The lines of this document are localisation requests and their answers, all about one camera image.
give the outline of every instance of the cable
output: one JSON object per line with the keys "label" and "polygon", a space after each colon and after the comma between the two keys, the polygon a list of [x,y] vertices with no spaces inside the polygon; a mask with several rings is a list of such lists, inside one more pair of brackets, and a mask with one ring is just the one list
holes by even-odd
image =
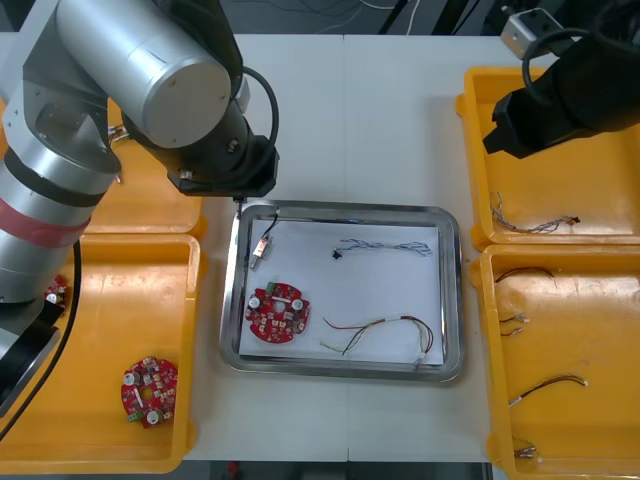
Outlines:
{"label": "cable", "polygon": [[524,52],[524,56],[522,57],[522,79],[524,80],[524,85],[529,92],[531,98],[533,98],[540,105],[549,107],[553,105],[553,102],[549,97],[540,92],[533,84],[533,80],[531,80],[531,71],[529,70],[529,64],[533,57],[551,40],[560,40],[563,38],[571,38],[571,37],[584,37],[585,35],[589,35],[588,30],[584,30],[582,28],[565,28],[564,30],[556,30],[555,32],[549,32],[544,35],[536,38],[527,51]]}
{"label": "cable", "polygon": [[366,7],[373,8],[374,10],[393,10],[393,7],[381,7],[380,5],[373,5],[371,3],[365,2],[365,0],[360,0],[360,3]]}
{"label": "cable", "polygon": [[[342,355],[345,355],[348,351],[353,350],[355,348],[355,346],[358,344],[358,342],[360,341],[360,339],[362,338],[362,336],[364,335],[364,333],[366,331],[368,331],[369,329],[371,329],[372,327],[379,325],[381,323],[388,323],[388,322],[397,322],[397,321],[401,321],[401,320],[407,320],[412,322],[414,325],[416,325],[418,327],[418,330],[420,331],[420,348],[421,348],[421,353],[420,356],[418,357],[418,359],[414,362],[414,366],[416,369],[418,369],[420,367],[420,365],[422,364],[422,361],[424,360],[424,357],[427,355],[427,353],[429,353],[429,351],[431,350],[431,348],[433,347],[433,341],[434,341],[434,336],[433,336],[433,330],[431,330],[431,328],[429,327],[429,325],[427,325],[425,322],[423,322],[422,320],[420,320],[419,318],[413,317],[411,315],[402,315],[398,318],[381,318],[379,320],[374,320],[371,323],[368,323],[367,325],[360,325],[360,326],[350,326],[350,327],[339,327],[336,325],[333,325],[331,322],[329,322],[326,318],[323,317],[323,320],[325,321],[325,323],[327,325],[329,325],[331,328],[335,329],[335,330],[358,330],[349,340],[349,343],[347,343],[347,346],[344,349],[340,349],[337,347],[333,347],[331,345],[327,345],[324,342],[320,342],[320,344],[330,350],[333,350],[335,352],[341,353]],[[420,325],[422,325],[426,332],[427,332],[427,341],[424,341],[424,332],[423,330],[420,328]]]}
{"label": "cable", "polygon": [[514,406],[516,403],[521,401],[523,398],[531,395],[536,390],[540,390],[541,388],[544,388],[548,385],[553,385],[554,383],[558,383],[558,382],[574,382],[574,383],[577,383],[578,385],[582,385],[583,387],[589,386],[589,382],[587,382],[584,378],[579,377],[578,375],[572,375],[572,374],[558,375],[555,377],[551,377],[545,380],[544,382],[539,383],[535,387],[530,388],[526,392],[518,395],[516,398],[514,398],[509,402],[509,406],[510,407]]}
{"label": "cable", "polygon": [[69,341],[69,337],[71,336],[71,331],[73,330],[73,325],[76,321],[76,315],[78,313],[78,304],[80,303],[80,287],[82,285],[82,253],[80,250],[80,240],[78,240],[73,245],[73,295],[71,296],[71,309],[69,310],[69,319],[67,320],[67,326],[64,329],[64,333],[62,334],[62,338],[60,339],[60,343],[58,344],[58,349],[56,353],[51,358],[51,363],[47,367],[47,369],[38,380],[38,383],[33,387],[29,396],[25,399],[25,401],[20,405],[20,408],[16,411],[15,415],[9,420],[9,422],[5,425],[0,432],[0,442],[4,440],[7,434],[11,431],[11,428],[15,425],[15,423],[20,419],[24,411],[31,404],[35,396],[38,394],[42,386],[46,383],[46,381],[51,376],[54,368],[58,364],[58,360],[62,356],[65,347],[67,346],[67,342]]}
{"label": "cable", "polygon": [[495,283],[500,283],[505,278],[509,278],[511,275],[515,275],[517,273],[527,273],[527,272],[536,272],[536,273],[544,273],[549,278],[555,278],[555,275],[551,273],[551,270],[548,270],[543,267],[520,267],[513,268],[511,270],[506,271],[502,275],[498,277]]}
{"label": "cable", "polygon": [[409,35],[411,33],[411,29],[413,28],[413,19],[416,16],[416,12],[418,11],[419,6],[420,6],[420,0],[417,0],[416,6],[413,7],[413,10],[411,11],[411,17],[409,18],[409,27],[407,28],[406,35]]}
{"label": "cable", "polygon": [[398,15],[402,13],[402,10],[404,10],[404,7],[406,7],[408,3],[409,3],[409,0],[398,0],[396,2],[395,6],[393,7],[393,10],[391,10],[391,13],[382,24],[382,27],[380,27],[380,30],[378,30],[378,35],[387,34],[391,26],[395,23],[396,19],[398,18]]}
{"label": "cable", "polygon": [[501,337],[512,337],[513,335],[517,335],[517,334],[519,334],[520,332],[524,332],[524,328],[520,328],[520,327],[518,327],[518,328],[516,328],[516,329],[514,329],[514,330],[511,330],[511,331],[510,331],[510,332],[508,332],[508,333],[502,333],[502,332],[500,332],[500,336],[501,336]]}
{"label": "cable", "polygon": [[267,82],[267,79],[256,72],[253,68],[249,68],[247,66],[243,67],[242,71],[245,75],[249,75],[262,86],[267,97],[269,97],[269,104],[271,105],[271,133],[269,134],[269,141],[267,142],[264,152],[262,152],[262,158],[256,163],[255,171],[258,172],[269,162],[269,159],[275,150],[276,139],[278,138],[278,131],[280,129],[280,110],[278,109],[276,94],[271,88],[269,82]]}
{"label": "cable", "polygon": [[306,2],[302,1],[301,3],[306,7],[306,8],[291,8],[291,7],[283,7],[281,5],[278,5],[275,2],[272,2],[270,0],[232,0],[233,3],[262,3],[265,5],[269,5],[270,7],[275,8],[276,10],[280,10],[283,12],[295,12],[295,13],[310,13],[310,14],[314,14],[314,15],[320,15],[323,17],[340,17],[342,15],[345,15],[349,12],[351,12],[354,8],[356,8],[358,6],[358,4],[356,3],[355,5],[352,5],[351,7],[349,7],[348,9],[346,9],[343,12],[340,13],[326,13],[327,10],[330,10],[331,8],[335,7],[336,5],[339,5],[340,3],[344,3],[344,0],[338,0],[326,7],[323,7],[321,9],[316,9],[313,8],[311,5],[307,4]]}
{"label": "cable", "polygon": [[329,27],[322,28],[322,29],[318,30],[317,32],[315,32],[314,35],[318,35],[320,33],[328,32],[329,30],[333,30],[334,28],[344,27],[345,25],[351,23],[360,14],[360,12],[362,12],[362,7],[360,7],[356,11],[356,13],[354,13],[351,17],[349,17],[349,19],[346,20],[345,22],[338,23],[336,25],[331,25]]}
{"label": "cable", "polygon": [[471,16],[471,14],[473,13],[473,11],[476,9],[478,5],[480,5],[480,0],[476,0],[476,3],[471,5],[471,8],[467,12],[467,14],[462,18],[462,20],[460,20],[460,23],[458,23],[458,25],[453,29],[453,31],[451,32],[451,35],[455,35],[456,33],[458,33],[458,30],[460,30],[462,25],[464,25],[467,22],[467,20],[469,20],[469,17]]}
{"label": "cable", "polygon": [[500,323],[509,323],[509,322],[519,322],[519,323],[529,323],[529,319],[524,313],[519,313],[514,315],[513,317],[505,318],[504,320],[499,320]]}
{"label": "cable", "polygon": [[331,8],[333,8],[336,5],[338,5],[339,3],[342,3],[344,0],[340,0],[338,2],[334,2],[334,3],[332,3],[332,4],[330,4],[330,5],[326,6],[326,7],[323,7],[323,8],[314,8],[313,6],[309,5],[306,0],[299,0],[299,1],[310,12],[315,13],[316,15],[323,16],[323,17],[332,17],[332,18],[342,17],[343,15],[346,15],[347,13],[352,12],[354,9],[356,9],[359,6],[359,4],[356,3],[354,5],[351,5],[349,8],[347,8],[346,10],[344,10],[344,11],[342,11],[340,13],[326,13],[327,10],[330,10]]}
{"label": "cable", "polygon": [[333,250],[333,258],[336,260],[342,257],[344,252],[348,252],[350,250],[377,250],[377,249],[389,249],[389,250],[404,250],[408,252],[414,252],[420,255],[421,257],[430,257],[432,255],[431,249],[429,245],[422,242],[410,242],[410,243],[401,243],[399,245],[392,245],[380,242],[370,243],[365,240],[360,240],[357,238],[348,238],[340,240],[343,243],[351,243],[350,247],[343,248],[335,248]]}
{"label": "cable", "polygon": [[509,222],[502,213],[502,194],[500,192],[491,192],[491,195],[496,195],[498,197],[498,206],[491,207],[491,215],[497,220],[497,222],[505,228],[509,230],[513,230],[518,233],[553,233],[560,227],[561,223],[566,223],[570,227],[575,225],[576,223],[580,223],[580,217],[574,217],[570,215],[565,215],[564,217],[556,218],[555,220],[551,220],[550,222],[542,223],[540,225],[536,225],[533,228],[522,228],[514,225]]}
{"label": "cable", "polygon": [[269,225],[269,228],[267,228],[264,233],[262,234],[262,238],[265,238],[269,235],[269,232],[271,232],[271,230],[273,230],[273,227],[276,226],[276,223],[278,223],[278,217],[280,216],[280,209],[276,210],[276,215],[273,217],[273,222],[271,222],[271,225]]}

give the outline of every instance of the gray wire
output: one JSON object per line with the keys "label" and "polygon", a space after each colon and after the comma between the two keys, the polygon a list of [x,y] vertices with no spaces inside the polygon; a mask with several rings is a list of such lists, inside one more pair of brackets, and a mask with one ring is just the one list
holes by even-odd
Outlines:
{"label": "gray wire", "polygon": [[505,228],[509,230],[513,230],[514,232],[520,233],[553,233],[560,227],[561,223],[566,223],[569,226],[575,225],[576,223],[580,223],[580,219],[578,217],[572,217],[569,215],[565,215],[564,217],[556,218],[555,220],[551,220],[550,222],[541,223],[533,228],[522,228],[514,225],[509,222],[502,213],[502,194],[500,192],[491,192],[492,195],[496,195],[498,197],[498,206],[491,207],[491,214],[497,220],[497,222]]}
{"label": "gray wire", "polygon": [[388,244],[388,243],[380,243],[380,242],[367,242],[365,240],[360,240],[357,238],[348,238],[345,240],[340,240],[343,243],[350,243],[349,247],[342,247],[334,249],[334,256],[337,254],[342,256],[342,253],[349,252],[351,250],[376,250],[376,249],[390,249],[390,250],[404,250],[407,252],[417,253],[421,257],[429,257],[432,255],[432,251],[429,248],[429,245],[422,242],[410,242],[410,243],[400,243],[398,245]]}

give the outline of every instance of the white paper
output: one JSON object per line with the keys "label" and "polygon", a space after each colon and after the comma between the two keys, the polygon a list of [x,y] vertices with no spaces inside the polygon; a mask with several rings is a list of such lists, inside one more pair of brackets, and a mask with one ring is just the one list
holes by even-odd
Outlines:
{"label": "white paper", "polygon": [[[253,223],[251,252],[270,220]],[[352,250],[334,259],[333,250],[349,244],[342,239],[401,244],[423,242],[432,255],[421,257],[402,250]],[[240,354],[389,363],[414,363],[421,355],[418,327],[409,321],[382,323],[369,329],[344,356],[321,342],[345,348],[356,330],[335,330],[334,325],[366,325],[380,318],[412,315],[425,322],[434,335],[433,347],[422,363],[442,365],[440,268],[436,227],[396,227],[283,221],[271,232],[266,259],[249,272],[245,307],[256,288],[269,282],[289,284],[311,303],[310,320],[302,334],[284,344],[257,338],[244,319]]]}

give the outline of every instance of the yellow plastic bin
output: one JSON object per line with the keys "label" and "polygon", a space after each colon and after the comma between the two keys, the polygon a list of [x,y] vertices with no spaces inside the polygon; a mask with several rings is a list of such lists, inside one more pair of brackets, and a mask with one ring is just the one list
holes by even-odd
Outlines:
{"label": "yellow plastic bin", "polygon": [[[533,69],[534,75],[543,70]],[[482,139],[494,128],[497,101],[522,88],[519,68],[472,68],[456,101],[467,147],[475,226],[472,240],[490,244],[640,244],[640,127],[571,140],[518,159],[486,153]],[[491,207],[532,228],[562,216],[581,222],[550,234],[518,233],[495,221]]]}
{"label": "yellow plastic bin", "polygon": [[[188,235],[87,235],[81,244],[73,332],[51,377],[0,443],[0,474],[171,471],[194,436],[189,410],[200,247]],[[63,275],[72,282],[71,263]],[[56,326],[65,325],[66,313]],[[125,370],[150,355],[178,367],[178,388],[173,421],[145,430],[127,423],[120,386]]]}
{"label": "yellow plastic bin", "polygon": [[[498,282],[531,267],[546,271]],[[488,454],[510,479],[640,474],[639,272],[638,246],[495,245],[473,264],[487,345]],[[500,322],[514,315],[529,322]],[[522,331],[506,336],[515,328]],[[509,406],[560,374],[588,386],[558,382]],[[533,458],[514,458],[530,444]]]}
{"label": "yellow plastic bin", "polygon": [[[109,125],[122,123],[120,108],[109,100]],[[122,184],[111,185],[86,233],[189,233],[206,227],[202,198],[187,197],[167,178],[167,170],[132,140],[112,145],[122,164]]]}

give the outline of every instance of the circular circuit board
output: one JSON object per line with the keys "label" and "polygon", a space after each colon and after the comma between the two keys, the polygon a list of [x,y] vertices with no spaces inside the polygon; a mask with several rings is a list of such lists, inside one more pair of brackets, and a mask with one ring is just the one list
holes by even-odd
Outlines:
{"label": "circular circuit board", "polygon": [[177,386],[178,369],[167,360],[147,357],[132,365],[120,389],[129,422],[149,428],[173,418]]}
{"label": "circular circuit board", "polygon": [[245,318],[251,332],[268,343],[287,343],[304,332],[309,322],[311,304],[302,292],[286,283],[269,282],[267,288],[256,288],[249,299]]}

